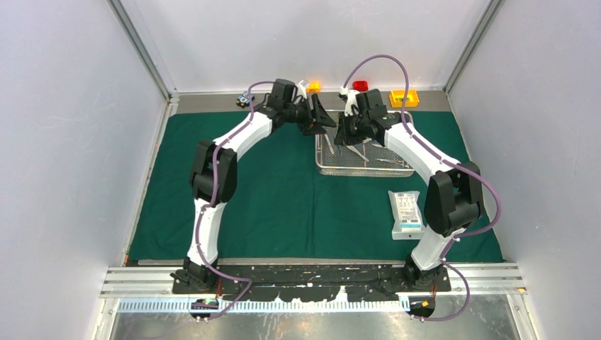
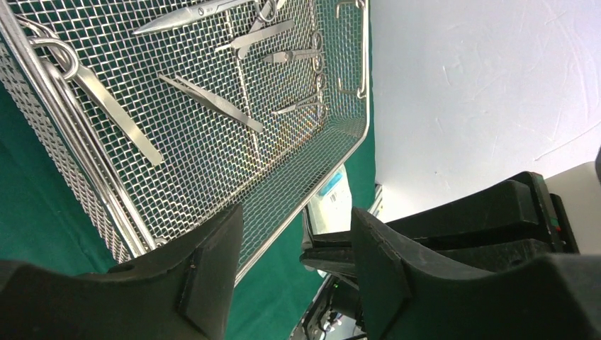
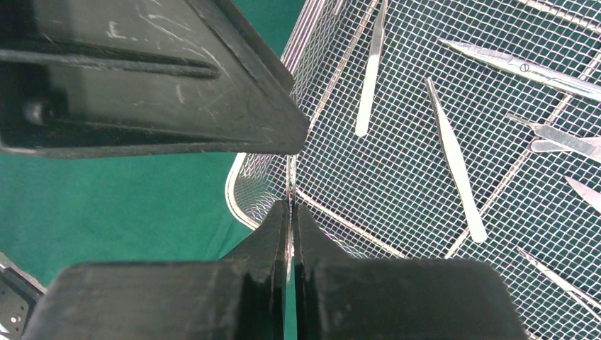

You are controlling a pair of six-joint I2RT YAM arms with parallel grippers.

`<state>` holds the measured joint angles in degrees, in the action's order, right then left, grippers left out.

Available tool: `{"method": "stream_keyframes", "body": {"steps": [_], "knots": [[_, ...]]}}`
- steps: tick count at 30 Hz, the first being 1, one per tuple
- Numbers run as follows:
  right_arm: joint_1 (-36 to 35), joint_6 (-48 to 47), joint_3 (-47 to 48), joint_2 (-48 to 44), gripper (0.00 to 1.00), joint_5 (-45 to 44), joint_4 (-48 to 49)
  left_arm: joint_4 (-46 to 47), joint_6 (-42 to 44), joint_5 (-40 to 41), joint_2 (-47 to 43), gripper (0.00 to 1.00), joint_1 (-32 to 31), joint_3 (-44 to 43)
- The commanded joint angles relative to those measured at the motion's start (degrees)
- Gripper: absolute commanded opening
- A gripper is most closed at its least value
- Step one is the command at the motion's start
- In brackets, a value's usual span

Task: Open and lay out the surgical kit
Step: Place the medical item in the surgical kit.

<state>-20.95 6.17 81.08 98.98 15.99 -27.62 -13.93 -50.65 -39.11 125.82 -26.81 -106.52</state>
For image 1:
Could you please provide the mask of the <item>steel spatula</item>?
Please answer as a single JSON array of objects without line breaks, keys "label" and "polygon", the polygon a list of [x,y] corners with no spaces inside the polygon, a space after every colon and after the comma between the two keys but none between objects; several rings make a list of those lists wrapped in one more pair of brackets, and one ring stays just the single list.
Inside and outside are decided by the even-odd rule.
[{"label": "steel spatula", "polygon": [[330,141],[329,135],[328,134],[324,134],[323,135],[324,140],[326,141],[326,145],[330,151],[331,155],[335,155],[335,150],[334,147],[332,146],[332,142]]}]

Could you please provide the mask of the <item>metal mesh tray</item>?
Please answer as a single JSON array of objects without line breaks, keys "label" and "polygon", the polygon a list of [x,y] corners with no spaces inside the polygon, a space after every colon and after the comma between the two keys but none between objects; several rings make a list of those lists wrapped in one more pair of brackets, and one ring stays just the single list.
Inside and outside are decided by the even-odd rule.
[{"label": "metal mesh tray", "polygon": [[[372,140],[351,145],[369,159],[369,162],[363,162],[346,146],[334,143],[337,128],[327,127],[325,129],[334,147],[335,155],[330,154],[323,135],[317,135],[315,137],[315,164],[318,172],[322,175],[402,178],[415,173],[415,170],[401,156]],[[376,161],[376,159],[403,160],[406,166],[387,164]]]}]

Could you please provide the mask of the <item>green surgical cloth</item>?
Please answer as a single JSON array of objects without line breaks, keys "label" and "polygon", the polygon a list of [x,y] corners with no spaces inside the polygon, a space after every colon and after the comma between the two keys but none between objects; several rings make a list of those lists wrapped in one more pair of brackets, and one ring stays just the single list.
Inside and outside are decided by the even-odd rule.
[{"label": "green surgical cloth", "polygon": [[[194,203],[189,175],[199,141],[224,135],[243,112],[172,116],[159,146],[129,258],[181,260],[191,245]],[[257,143],[238,163],[237,189],[220,223],[221,258],[403,260],[415,247],[394,240],[388,194],[418,191],[405,178],[325,176],[315,139],[294,124]]]}]

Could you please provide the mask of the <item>white paper packet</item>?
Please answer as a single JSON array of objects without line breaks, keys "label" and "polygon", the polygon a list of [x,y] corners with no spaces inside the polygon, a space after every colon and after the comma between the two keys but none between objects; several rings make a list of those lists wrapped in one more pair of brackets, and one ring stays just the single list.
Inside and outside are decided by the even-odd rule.
[{"label": "white paper packet", "polygon": [[394,224],[393,240],[419,240],[425,233],[425,224],[418,206],[419,191],[388,192]]}]

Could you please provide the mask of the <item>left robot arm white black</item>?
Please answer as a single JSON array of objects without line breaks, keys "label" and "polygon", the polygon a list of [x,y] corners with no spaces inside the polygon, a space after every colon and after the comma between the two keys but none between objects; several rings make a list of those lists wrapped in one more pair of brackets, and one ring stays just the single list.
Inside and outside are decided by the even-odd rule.
[{"label": "left robot arm white black", "polygon": [[286,123],[304,136],[323,135],[336,123],[307,84],[276,79],[258,103],[247,90],[249,113],[231,131],[214,140],[201,140],[189,176],[195,217],[191,246],[183,266],[171,274],[173,293],[209,293],[226,274],[218,273],[218,236],[225,207],[237,188],[238,161],[258,142]]}]

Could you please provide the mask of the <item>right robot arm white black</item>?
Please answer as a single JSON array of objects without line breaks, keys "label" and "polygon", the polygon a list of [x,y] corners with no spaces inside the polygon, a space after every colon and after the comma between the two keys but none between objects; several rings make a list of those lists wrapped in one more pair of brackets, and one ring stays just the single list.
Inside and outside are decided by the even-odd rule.
[{"label": "right robot arm white black", "polygon": [[471,161],[459,163],[437,149],[416,130],[407,112],[389,112],[379,90],[342,88],[339,97],[344,110],[339,114],[335,143],[376,141],[399,155],[427,184],[425,233],[403,267],[406,286],[424,290],[438,274],[453,243],[483,214],[480,169]]}]

